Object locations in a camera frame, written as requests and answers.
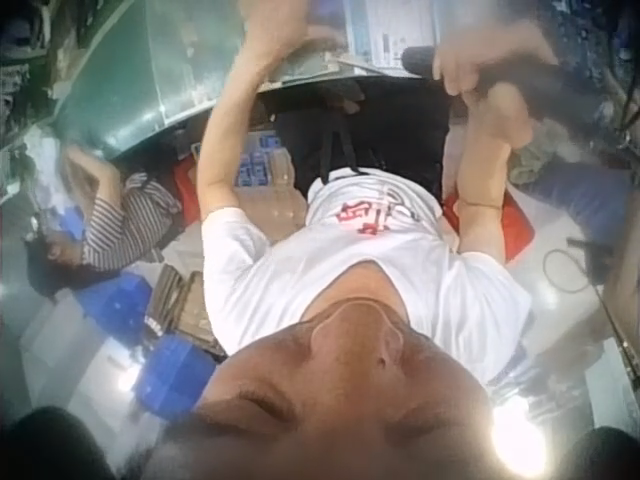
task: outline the black strap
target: black strap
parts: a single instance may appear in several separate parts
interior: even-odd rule
[[[342,153],[345,157],[347,166],[358,175],[367,175],[358,168],[358,158],[353,147],[349,126],[343,114],[334,112],[328,120],[324,130],[322,139],[322,150],[320,152],[320,178],[323,184],[329,183],[329,176],[333,170],[331,160],[333,157],[333,140],[338,135]]]

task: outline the striped shirt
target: striped shirt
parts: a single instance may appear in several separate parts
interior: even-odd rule
[[[145,173],[127,180],[121,209],[96,199],[83,245],[85,265],[121,270],[152,251],[169,231],[182,207],[162,185],[145,185],[146,180]]]

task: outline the woman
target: woman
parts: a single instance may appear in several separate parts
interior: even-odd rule
[[[76,146],[64,152],[68,172],[91,179],[95,194],[71,185],[85,216],[85,237],[74,240],[66,232],[38,228],[27,242],[28,275],[34,289],[51,297],[63,288],[86,288],[133,264],[148,254],[170,231],[180,203],[146,173],[126,182],[110,163]]]

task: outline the white t-shirt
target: white t-shirt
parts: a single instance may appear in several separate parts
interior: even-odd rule
[[[306,227],[275,246],[239,209],[209,215],[204,288],[216,337],[233,354],[293,325],[342,273],[370,261],[395,285],[415,330],[491,380],[518,346],[530,296],[491,257],[451,251],[438,228],[442,210],[422,187],[363,171],[317,180]]]

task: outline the hand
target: hand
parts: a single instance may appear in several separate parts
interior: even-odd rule
[[[309,25],[309,0],[239,0],[247,24],[245,49],[270,68],[309,42],[342,43],[334,29]]]
[[[470,31],[445,41],[436,52],[433,65],[433,77],[443,78],[447,92],[461,94],[469,107],[473,134],[500,140],[513,149],[527,145],[533,138],[533,122],[522,95],[506,83],[494,86],[486,98],[480,98],[474,89],[484,65],[522,54],[558,63],[538,27],[520,22]]]
[[[436,52],[433,78],[443,78],[449,95],[459,95],[476,88],[483,66],[522,54],[558,63],[540,29],[530,22],[518,22],[472,30],[445,40]]]
[[[468,135],[498,140],[519,149],[533,140],[533,120],[520,91],[509,83],[498,83],[480,98],[474,92],[462,94],[469,107]]]

